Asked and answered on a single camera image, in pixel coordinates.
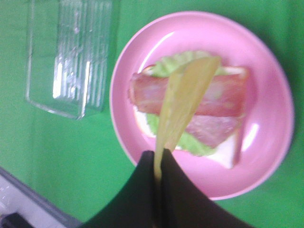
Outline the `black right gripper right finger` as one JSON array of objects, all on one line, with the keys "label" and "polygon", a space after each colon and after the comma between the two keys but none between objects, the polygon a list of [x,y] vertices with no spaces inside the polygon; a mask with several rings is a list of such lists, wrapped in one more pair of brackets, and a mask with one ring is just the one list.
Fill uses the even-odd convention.
[{"label": "black right gripper right finger", "polygon": [[164,228],[251,228],[203,194],[165,149],[161,161]]}]

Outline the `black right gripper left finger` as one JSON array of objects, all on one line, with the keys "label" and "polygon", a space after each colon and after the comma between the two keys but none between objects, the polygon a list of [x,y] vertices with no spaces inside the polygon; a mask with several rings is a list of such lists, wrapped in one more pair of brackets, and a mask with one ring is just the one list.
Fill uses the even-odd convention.
[{"label": "black right gripper left finger", "polygon": [[154,152],[144,151],[118,194],[82,228],[152,228],[154,200]]}]

